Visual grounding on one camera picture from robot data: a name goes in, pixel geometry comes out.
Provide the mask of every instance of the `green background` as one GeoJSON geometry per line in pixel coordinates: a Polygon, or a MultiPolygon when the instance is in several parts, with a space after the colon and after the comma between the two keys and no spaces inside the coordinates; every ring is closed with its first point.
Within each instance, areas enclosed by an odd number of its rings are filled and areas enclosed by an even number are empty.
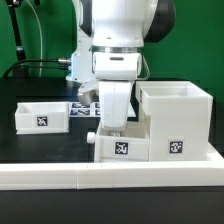
{"type": "MultiPolygon", "coordinates": [[[[206,89],[224,106],[224,1],[174,0],[176,24],[158,44],[145,44],[144,54],[153,78],[182,78],[206,89]]],[[[36,7],[43,29],[44,58],[70,57],[76,47],[72,0],[42,0],[36,7]]],[[[24,0],[16,9],[28,58],[39,58],[35,17],[24,0]]],[[[8,9],[0,0],[0,74],[16,61],[8,9]]],[[[66,76],[44,71],[44,76],[66,76]]]]}

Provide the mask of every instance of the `black tabletop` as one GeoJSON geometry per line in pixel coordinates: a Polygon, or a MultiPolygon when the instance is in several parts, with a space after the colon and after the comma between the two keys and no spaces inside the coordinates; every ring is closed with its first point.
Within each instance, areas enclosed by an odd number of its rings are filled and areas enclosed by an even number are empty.
{"type": "MultiPolygon", "coordinates": [[[[98,118],[70,119],[69,133],[17,136],[18,102],[77,101],[64,79],[0,79],[0,163],[93,162],[86,143],[98,118]]],[[[224,151],[224,110],[214,102],[209,141],[224,151]]],[[[0,191],[0,223],[224,223],[224,187],[0,191]]]]}

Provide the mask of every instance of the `white container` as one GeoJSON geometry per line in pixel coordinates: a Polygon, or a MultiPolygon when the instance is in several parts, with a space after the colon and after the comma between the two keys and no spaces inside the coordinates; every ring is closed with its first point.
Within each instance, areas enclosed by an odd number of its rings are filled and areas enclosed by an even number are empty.
{"type": "MultiPolygon", "coordinates": [[[[89,142],[94,143],[93,136],[89,142]]],[[[100,123],[95,135],[94,162],[143,162],[148,157],[149,137],[143,122],[127,122],[120,137],[110,136],[100,123]]]]}
{"type": "Polygon", "coordinates": [[[17,134],[69,131],[68,102],[18,103],[15,113],[17,134]]]}
{"type": "Polygon", "coordinates": [[[206,160],[212,96],[190,82],[137,82],[149,161],[206,160]]]}

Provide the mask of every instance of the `open white box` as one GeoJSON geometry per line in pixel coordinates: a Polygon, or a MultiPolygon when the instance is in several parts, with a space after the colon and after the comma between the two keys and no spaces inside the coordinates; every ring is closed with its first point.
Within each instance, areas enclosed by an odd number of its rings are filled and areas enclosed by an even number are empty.
{"type": "Polygon", "coordinates": [[[136,98],[150,136],[150,161],[206,160],[212,96],[187,81],[137,82],[136,98]],[[182,152],[172,153],[172,144],[181,144],[182,152]]]}
{"type": "Polygon", "coordinates": [[[15,113],[17,134],[69,131],[68,102],[18,103],[15,113]]]}

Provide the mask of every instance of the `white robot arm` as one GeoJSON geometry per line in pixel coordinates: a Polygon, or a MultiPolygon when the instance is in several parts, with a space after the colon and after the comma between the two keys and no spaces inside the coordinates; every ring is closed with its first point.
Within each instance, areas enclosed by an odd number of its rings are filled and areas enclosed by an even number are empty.
{"type": "Polygon", "coordinates": [[[158,42],[172,29],[172,0],[73,0],[77,50],[72,79],[82,84],[80,100],[99,91],[103,129],[125,129],[134,81],[142,70],[144,41],[158,42]]]}

